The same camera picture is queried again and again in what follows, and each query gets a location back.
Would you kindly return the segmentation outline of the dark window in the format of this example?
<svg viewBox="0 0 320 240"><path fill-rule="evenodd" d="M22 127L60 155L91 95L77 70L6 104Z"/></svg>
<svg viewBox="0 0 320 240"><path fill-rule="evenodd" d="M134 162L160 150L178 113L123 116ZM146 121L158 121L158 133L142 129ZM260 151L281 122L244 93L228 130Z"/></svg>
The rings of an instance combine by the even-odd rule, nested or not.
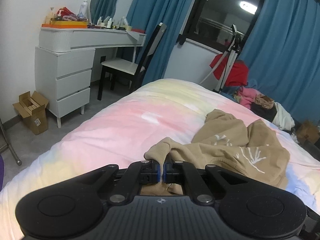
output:
<svg viewBox="0 0 320 240"><path fill-rule="evenodd" d="M262 9L264 0L195 0L177 42L186 40L223 52L235 25L243 46Z"/></svg>

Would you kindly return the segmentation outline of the white dressing table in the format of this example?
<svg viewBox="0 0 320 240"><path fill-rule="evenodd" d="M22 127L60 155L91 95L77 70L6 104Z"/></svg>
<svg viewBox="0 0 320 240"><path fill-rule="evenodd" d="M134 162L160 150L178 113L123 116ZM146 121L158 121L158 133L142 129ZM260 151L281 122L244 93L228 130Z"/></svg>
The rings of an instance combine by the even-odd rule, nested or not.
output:
<svg viewBox="0 0 320 240"><path fill-rule="evenodd" d="M42 27L35 48L35 85L49 100L57 126L74 110L85 112L97 49L138 48L145 40L145 34L135 31Z"/></svg>

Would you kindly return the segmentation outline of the black and white chair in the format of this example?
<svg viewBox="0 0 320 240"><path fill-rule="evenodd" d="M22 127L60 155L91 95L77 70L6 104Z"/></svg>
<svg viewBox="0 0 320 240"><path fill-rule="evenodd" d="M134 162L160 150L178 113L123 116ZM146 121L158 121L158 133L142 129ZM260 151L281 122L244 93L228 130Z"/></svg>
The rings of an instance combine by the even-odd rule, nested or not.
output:
<svg viewBox="0 0 320 240"><path fill-rule="evenodd" d="M136 48L133 52L132 61L115 57L114 59L106 60L100 63L102 69L97 97L99 101L103 96L106 73L111 74L110 90L114 90L118 77L123 77L130 81L131 85L129 88L129 94L137 90L142 85L146 71L148 70L151 60L166 30L167 25L162 22L155 27L138 63L135 63Z"/></svg>

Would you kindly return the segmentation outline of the pink garment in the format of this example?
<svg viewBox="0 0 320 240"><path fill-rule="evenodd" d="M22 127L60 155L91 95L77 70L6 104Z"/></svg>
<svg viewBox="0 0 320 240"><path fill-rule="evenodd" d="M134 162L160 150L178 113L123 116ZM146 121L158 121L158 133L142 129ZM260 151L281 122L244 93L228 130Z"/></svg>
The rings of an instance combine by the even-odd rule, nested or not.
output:
<svg viewBox="0 0 320 240"><path fill-rule="evenodd" d="M240 105L247 109L251 109L251 104L255 102L255 98L259 94L261 93L254 88L240 87L236 92L236 98Z"/></svg>

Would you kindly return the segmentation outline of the red garment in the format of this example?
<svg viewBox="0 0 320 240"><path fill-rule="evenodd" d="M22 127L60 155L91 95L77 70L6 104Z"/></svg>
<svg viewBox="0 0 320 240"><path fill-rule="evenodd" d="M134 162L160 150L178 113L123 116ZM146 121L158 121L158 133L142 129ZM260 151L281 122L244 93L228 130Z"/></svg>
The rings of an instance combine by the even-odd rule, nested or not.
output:
<svg viewBox="0 0 320 240"><path fill-rule="evenodd" d="M223 68L225 68L228 61L228 56L226 56L219 66L214 70L213 74L217 80L220 79ZM248 72L249 69L245 65L245 63L241 60L236 60L235 63L232 66L232 69L227 77L227 80L225 82L225 86L231 87L231 86L246 86L247 85L247 79L248 79Z"/></svg>

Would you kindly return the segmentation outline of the orange tray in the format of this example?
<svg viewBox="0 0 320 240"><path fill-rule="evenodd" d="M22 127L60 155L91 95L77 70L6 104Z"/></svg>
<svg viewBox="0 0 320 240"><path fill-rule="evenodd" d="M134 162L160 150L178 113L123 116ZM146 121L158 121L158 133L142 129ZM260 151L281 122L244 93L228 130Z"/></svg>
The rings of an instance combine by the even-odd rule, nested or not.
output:
<svg viewBox="0 0 320 240"><path fill-rule="evenodd" d="M78 21L51 21L49 24L42 24L42 28L57 29L87 29L87 22Z"/></svg>

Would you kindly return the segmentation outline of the black garment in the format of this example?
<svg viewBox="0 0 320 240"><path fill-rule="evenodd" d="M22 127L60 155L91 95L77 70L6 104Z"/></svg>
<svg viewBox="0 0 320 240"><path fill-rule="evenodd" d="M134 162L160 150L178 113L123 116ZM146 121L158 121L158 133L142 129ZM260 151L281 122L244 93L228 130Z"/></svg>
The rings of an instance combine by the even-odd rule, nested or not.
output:
<svg viewBox="0 0 320 240"><path fill-rule="evenodd" d="M273 106L271 109L266 109L261 105L257 105L256 103L251 103L251 111L264 118L265 120L272 122L277 114L277 109Z"/></svg>

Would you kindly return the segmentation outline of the tan sweatshirt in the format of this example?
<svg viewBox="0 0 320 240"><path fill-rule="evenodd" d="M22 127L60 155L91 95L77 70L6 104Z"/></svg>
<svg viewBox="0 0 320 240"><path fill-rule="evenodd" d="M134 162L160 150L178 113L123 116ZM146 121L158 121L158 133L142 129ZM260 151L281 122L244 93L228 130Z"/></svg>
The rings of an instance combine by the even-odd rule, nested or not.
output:
<svg viewBox="0 0 320 240"><path fill-rule="evenodd" d="M153 145L145 159L163 165L166 157L186 161L203 169L214 164L242 176L285 189L290 154L280 144L275 131L258 119L246 126L233 115L215 109L191 143L180 144L167 137Z"/></svg>

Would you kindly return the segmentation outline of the wavy vanity mirror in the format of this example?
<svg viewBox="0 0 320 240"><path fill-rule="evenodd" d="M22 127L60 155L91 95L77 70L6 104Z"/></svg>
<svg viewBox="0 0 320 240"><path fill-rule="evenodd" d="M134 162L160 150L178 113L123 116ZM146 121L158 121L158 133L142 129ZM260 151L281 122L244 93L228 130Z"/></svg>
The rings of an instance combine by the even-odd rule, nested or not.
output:
<svg viewBox="0 0 320 240"><path fill-rule="evenodd" d="M114 17L116 12L116 5L117 0L91 0L91 23L96 24L100 17L102 20L105 20L108 16Z"/></svg>

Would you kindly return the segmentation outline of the open cardboard box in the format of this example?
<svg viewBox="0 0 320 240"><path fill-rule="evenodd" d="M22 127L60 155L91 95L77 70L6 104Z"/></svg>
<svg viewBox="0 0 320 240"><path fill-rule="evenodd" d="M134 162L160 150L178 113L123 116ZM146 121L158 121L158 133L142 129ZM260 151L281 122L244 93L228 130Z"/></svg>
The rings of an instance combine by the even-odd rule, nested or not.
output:
<svg viewBox="0 0 320 240"><path fill-rule="evenodd" d="M19 95L14 109L22 117L24 124L35 134L39 135L48 129L46 107L49 100L43 95L30 91Z"/></svg>

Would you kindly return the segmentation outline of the brown cardboard box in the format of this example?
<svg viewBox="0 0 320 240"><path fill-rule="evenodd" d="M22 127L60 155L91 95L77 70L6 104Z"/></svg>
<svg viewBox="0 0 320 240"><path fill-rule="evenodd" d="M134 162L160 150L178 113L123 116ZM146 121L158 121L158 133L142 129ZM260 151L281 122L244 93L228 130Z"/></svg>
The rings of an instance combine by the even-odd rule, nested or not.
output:
<svg viewBox="0 0 320 240"><path fill-rule="evenodd" d="M306 120L296 131L296 136L301 144L304 144L306 141L315 144L319 140L319 130L312 122Z"/></svg>

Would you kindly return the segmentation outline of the silver tripod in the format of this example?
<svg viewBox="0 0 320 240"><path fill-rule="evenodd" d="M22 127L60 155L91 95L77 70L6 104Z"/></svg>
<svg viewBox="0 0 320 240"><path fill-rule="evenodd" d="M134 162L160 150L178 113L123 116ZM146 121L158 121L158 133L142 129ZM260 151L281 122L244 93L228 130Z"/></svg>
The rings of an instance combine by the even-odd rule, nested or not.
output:
<svg viewBox="0 0 320 240"><path fill-rule="evenodd" d="M213 89L214 92L221 93L221 90L223 89L227 77L229 76L233 65L236 61L236 58L238 57L238 54L240 53L241 47L241 35L237 30L237 27L235 24L232 24L231 26L233 36L231 39L231 42L229 44L229 47L223 52L221 58L217 61L217 63L213 66L212 70L207 74L207 76L199 83L199 85L202 85L212 74L215 70L217 70L218 66L222 63L223 59L228 57L226 65L222 69L221 76L217 82L216 87Z"/></svg>

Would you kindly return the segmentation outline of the pastel tie-dye bed cover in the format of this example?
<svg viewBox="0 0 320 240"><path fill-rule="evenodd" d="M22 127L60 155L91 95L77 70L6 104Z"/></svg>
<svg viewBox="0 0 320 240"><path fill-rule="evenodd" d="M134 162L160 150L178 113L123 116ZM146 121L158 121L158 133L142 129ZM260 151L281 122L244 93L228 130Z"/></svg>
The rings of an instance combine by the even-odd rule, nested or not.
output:
<svg viewBox="0 0 320 240"><path fill-rule="evenodd" d="M1 191L1 239L21 239L15 207L26 194L107 164L121 168L143 158L163 138L187 144L206 115L222 110L249 125L252 111L192 82L160 79L101 110L52 144Z"/></svg>

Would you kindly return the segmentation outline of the right blue curtain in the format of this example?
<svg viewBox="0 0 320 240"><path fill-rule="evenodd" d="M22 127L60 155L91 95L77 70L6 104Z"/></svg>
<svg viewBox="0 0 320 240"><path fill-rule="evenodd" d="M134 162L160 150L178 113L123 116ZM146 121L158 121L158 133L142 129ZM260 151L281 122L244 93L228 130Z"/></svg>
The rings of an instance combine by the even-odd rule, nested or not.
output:
<svg viewBox="0 0 320 240"><path fill-rule="evenodd" d="M265 0L240 59L257 90L319 124L319 0Z"/></svg>

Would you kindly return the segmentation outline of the white garment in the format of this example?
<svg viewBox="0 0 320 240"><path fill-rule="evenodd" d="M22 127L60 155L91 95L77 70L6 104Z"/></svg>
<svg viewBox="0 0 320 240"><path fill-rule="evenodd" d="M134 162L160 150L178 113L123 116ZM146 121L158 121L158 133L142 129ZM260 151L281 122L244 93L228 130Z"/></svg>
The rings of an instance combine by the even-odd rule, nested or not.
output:
<svg viewBox="0 0 320 240"><path fill-rule="evenodd" d="M291 114L278 102L274 103L277 113L272 121L282 131L290 131L295 126L295 121Z"/></svg>

